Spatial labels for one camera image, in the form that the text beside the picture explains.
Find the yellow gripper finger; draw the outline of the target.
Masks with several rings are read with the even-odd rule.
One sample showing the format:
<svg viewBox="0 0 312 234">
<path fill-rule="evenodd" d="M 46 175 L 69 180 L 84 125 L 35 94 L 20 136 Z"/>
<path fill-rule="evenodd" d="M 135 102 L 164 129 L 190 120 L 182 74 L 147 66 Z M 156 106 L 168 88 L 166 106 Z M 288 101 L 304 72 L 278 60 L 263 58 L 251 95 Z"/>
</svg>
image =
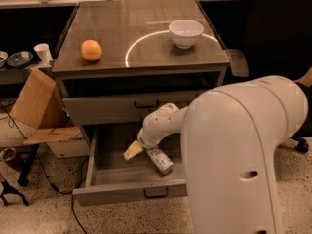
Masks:
<svg viewBox="0 0 312 234">
<path fill-rule="evenodd" d="M 142 145 L 137 140 L 135 140 L 129 146 L 129 148 L 124 152 L 124 158 L 126 161 L 129 161 L 135 156 L 137 156 L 139 153 L 141 153 L 142 151 L 143 151 Z"/>
</svg>

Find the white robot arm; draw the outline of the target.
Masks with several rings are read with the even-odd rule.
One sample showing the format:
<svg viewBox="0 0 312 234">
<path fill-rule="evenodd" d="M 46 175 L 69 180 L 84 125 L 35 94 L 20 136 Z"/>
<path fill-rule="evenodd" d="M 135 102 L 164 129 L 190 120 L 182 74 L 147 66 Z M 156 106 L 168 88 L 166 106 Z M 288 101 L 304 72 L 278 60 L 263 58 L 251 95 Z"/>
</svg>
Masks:
<svg viewBox="0 0 312 234">
<path fill-rule="evenodd" d="M 196 234 L 283 234 L 274 152 L 307 114 L 305 92 L 285 77 L 216 87 L 149 114 L 124 157 L 178 133 Z"/>
</svg>

